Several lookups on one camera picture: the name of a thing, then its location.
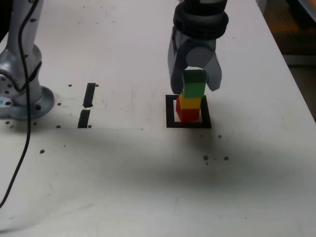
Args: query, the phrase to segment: floor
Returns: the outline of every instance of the floor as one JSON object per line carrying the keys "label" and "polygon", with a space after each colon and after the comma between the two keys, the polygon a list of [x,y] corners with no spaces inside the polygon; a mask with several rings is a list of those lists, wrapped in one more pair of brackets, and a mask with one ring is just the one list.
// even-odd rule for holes
{"label": "floor", "polygon": [[[270,0],[264,17],[283,55],[316,55],[316,24],[304,12],[286,0]],[[316,65],[289,68],[316,120]]]}

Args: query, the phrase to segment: block tower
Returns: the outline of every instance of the block tower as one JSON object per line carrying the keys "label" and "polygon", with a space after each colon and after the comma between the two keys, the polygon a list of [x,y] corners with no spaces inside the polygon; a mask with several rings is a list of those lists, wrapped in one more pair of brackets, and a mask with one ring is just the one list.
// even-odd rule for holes
{"label": "block tower", "polygon": [[202,97],[204,96],[206,73],[203,70],[183,72],[183,90],[177,98],[176,112],[183,123],[199,119]]}

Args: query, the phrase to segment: red block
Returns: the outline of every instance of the red block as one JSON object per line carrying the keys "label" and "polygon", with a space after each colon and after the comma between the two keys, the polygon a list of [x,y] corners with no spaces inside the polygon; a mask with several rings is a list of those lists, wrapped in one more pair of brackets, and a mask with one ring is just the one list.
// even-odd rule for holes
{"label": "red block", "polygon": [[199,109],[182,110],[179,97],[177,98],[176,111],[181,122],[193,122],[199,118]]}

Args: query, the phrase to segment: yellow block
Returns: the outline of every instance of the yellow block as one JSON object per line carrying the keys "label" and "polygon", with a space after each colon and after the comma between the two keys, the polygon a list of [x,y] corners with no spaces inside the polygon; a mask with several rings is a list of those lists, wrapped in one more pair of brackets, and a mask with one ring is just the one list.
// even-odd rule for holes
{"label": "yellow block", "polygon": [[199,109],[202,98],[185,98],[181,93],[179,95],[179,101],[182,110]]}

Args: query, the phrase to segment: green block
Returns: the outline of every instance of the green block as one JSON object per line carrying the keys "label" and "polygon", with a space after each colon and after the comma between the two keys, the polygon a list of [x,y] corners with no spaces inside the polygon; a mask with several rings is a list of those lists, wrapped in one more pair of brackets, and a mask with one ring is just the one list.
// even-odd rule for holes
{"label": "green block", "polygon": [[183,91],[185,98],[202,98],[205,92],[206,73],[203,70],[183,72]]}

